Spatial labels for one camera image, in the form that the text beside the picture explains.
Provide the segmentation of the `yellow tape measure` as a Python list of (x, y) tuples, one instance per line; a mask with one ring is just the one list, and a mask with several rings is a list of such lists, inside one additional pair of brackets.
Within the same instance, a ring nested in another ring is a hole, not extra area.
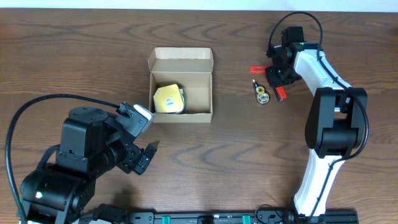
[(161, 114), (180, 114), (183, 112), (181, 94), (183, 88), (177, 84), (160, 87), (153, 95), (155, 112)]

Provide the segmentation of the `green tape roll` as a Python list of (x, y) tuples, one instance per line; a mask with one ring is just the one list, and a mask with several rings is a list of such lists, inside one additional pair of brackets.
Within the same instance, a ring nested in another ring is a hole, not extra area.
[(186, 106), (187, 106), (186, 97), (185, 97), (184, 93), (182, 93), (181, 96), (182, 96), (182, 101), (183, 101), (183, 110), (185, 110)]

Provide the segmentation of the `brown cardboard box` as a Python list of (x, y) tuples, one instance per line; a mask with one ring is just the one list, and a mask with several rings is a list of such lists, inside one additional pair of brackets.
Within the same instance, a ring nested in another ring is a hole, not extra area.
[[(156, 123), (209, 123), (213, 116), (213, 53), (210, 48), (156, 47), (149, 59), (149, 110)], [(177, 84), (187, 101), (180, 114), (155, 112), (153, 95), (163, 86)]]

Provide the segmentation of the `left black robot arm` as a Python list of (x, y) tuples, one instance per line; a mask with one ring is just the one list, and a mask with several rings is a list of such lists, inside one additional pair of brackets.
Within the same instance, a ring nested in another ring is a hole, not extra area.
[(22, 205), (29, 223), (73, 223), (95, 194), (96, 180), (118, 167), (142, 175), (157, 151), (135, 139), (154, 115), (140, 105), (122, 103), (115, 114), (99, 108), (70, 110), (59, 145), (49, 148), (36, 170), (22, 182)]

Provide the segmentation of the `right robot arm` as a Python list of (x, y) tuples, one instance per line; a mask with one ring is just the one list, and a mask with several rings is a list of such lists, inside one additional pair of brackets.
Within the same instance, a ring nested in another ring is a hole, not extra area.
[(320, 217), (339, 168), (364, 135), (367, 93), (353, 88), (335, 72), (316, 43), (306, 42), (303, 29), (291, 26), (281, 33), (281, 44), (267, 55), (272, 66), (266, 78), (278, 100), (285, 99), (284, 87), (303, 80), (313, 95), (305, 125), (310, 150), (303, 181), (293, 197), (299, 218)]

